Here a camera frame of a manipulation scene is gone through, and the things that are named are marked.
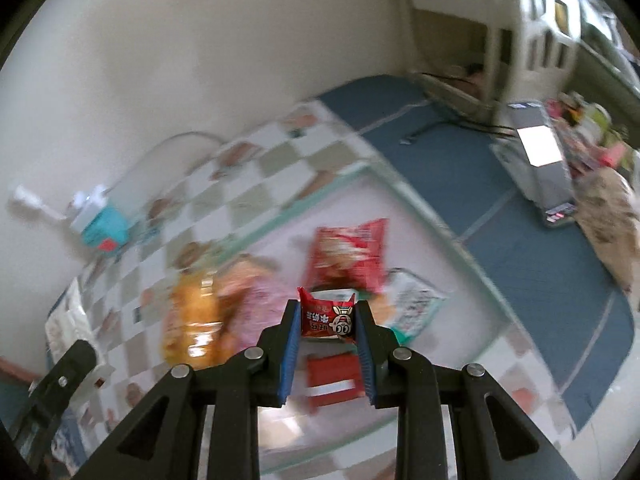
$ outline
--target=teal and white object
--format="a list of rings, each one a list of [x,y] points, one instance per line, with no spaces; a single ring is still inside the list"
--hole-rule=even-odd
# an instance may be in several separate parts
[[[429,282],[406,269],[392,269],[385,287],[396,313],[383,323],[401,345],[417,337],[436,314],[446,296]]]
[[[96,186],[88,196],[76,193],[72,209],[75,218],[70,227],[88,247],[113,253],[129,241],[129,223],[109,203],[106,187]]]

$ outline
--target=checkered pattern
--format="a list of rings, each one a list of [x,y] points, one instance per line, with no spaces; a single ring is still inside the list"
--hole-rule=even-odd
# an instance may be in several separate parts
[[[347,174],[363,164],[385,175],[418,211],[437,221],[431,208],[376,150],[322,103],[304,103],[298,108],[319,118],[304,136],[290,136],[285,121],[267,124],[249,134],[241,140],[262,148],[253,160],[215,182],[210,177],[219,169],[216,162],[205,163],[175,186],[172,194],[183,199],[182,205],[162,225],[158,237],[146,245],[130,247],[97,277],[94,272],[91,283],[87,280],[93,269],[85,269],[81,283],[87,285],[84,304],[89,305],[92,328],[96,330],[109,312],[118,314],[114,334],[104,341],[108,362],[115,371],[88,403],[93,415],[91,425],[81,425],[88,453],[107,436],[113,424],[108,420],[110,414],[118,421],[129,413],[129,383],[146,392],[168,371],[161,355],[161,319],[166,311],[153,308],[140,312],[140,294],[175,279],[177,271],[172,265],[188,242],[242,239],[276,218],[318,171]],[[510,393],[529,390],[533,420],[552,442],[562,444],[572,437],[571,419],[564,404],[556,402],[559,397],[542,359],[527,337],[521,333],[518,337],[518,333],[512,328],[498,338],[480,362]],[[396,427],[391,423],[330,454],[264,478],[371,479],[392,463],[395,442]]]

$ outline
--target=cartoon character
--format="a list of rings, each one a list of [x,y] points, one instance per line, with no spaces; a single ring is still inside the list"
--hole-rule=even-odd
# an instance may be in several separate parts
[[[334,312],[337,314],[329,326],[337,335],[348,335],[351,333],[351,311],[352,306],[334,305]]]

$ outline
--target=white screen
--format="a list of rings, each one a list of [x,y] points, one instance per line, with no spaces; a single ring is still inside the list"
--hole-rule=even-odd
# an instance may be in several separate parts
[[[519,128],[518,134],[532,166],[539,168],[562,160],[562,152],[548,126]]]

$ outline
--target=red snack package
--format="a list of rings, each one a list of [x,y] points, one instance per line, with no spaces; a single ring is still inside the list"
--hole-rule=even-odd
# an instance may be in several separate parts
[[[351,335],[355,294],[349,301],[316,300],[303,287],[298,287],[302,308],[302,336],[327,337]]]
[[[357,227],[320,227],[311,247],[306,288],[358,288],[382,292],[382,251],[388,219]]]

